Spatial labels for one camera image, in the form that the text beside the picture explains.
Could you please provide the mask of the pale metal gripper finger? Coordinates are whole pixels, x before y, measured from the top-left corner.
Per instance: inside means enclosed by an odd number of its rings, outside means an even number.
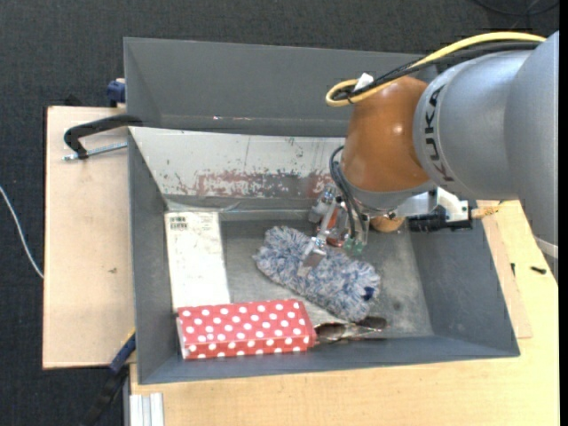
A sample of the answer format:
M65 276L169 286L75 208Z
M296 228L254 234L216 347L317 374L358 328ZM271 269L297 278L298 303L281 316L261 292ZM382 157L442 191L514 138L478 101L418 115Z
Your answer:
M308 273L316 268L325 257L326 253L319 249L307 253L302 260L302 276L307 277Z
M320 237L312 237L301 256L298 274L306 275L311 269L317 267L326 255L326 242Z

